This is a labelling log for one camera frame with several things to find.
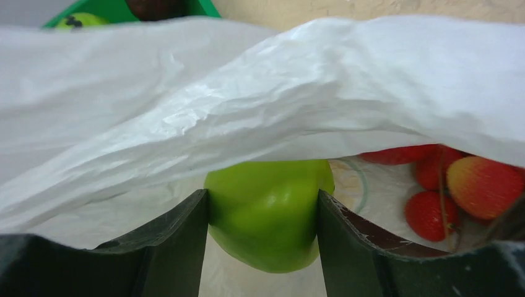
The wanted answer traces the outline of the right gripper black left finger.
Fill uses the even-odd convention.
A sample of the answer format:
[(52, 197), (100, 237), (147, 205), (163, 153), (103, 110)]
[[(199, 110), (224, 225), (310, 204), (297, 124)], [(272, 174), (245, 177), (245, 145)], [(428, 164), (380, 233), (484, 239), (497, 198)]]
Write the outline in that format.
[(207, 192), (95, 249), (37, 235), (1, 236), (2, 296), (197, 296)]

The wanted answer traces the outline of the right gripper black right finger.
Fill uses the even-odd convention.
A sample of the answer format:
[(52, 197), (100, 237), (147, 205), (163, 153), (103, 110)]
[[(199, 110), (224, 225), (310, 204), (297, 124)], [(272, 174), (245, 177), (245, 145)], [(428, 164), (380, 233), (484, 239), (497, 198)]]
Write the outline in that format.
[(396, 236), (318, 195), (318, 244), (328, 296), (523, 296), (524, 243), (450, 254)]

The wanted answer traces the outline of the fake green apple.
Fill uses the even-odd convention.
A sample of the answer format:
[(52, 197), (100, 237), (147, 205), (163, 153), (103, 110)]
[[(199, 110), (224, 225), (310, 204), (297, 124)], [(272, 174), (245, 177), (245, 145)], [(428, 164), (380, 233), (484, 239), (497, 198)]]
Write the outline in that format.
[(209, 234), (255, 269), (289, 273), (319, 256), (318, 192), (333, 194), (327, 160), (244, 162), (207, 174)]

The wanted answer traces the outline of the white plastic bag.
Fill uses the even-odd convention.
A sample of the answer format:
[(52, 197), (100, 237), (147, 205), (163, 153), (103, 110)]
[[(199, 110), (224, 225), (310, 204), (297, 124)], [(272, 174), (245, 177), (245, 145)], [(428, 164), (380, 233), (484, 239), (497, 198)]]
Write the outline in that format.
[[(524, 166), (524, 25), (408, 15), (283, 33), (205, 17), (1, 27), (1, 236), (95, 249), (203, 189), (197, 296), (328, 296), (320, 251), (269, 273), (215, 242), (208, 173), (431, 143)], [(318, 202), (318, 244), (317, 222)], [(523, 200), (461, 252), (494, 241), (524, 243)]]

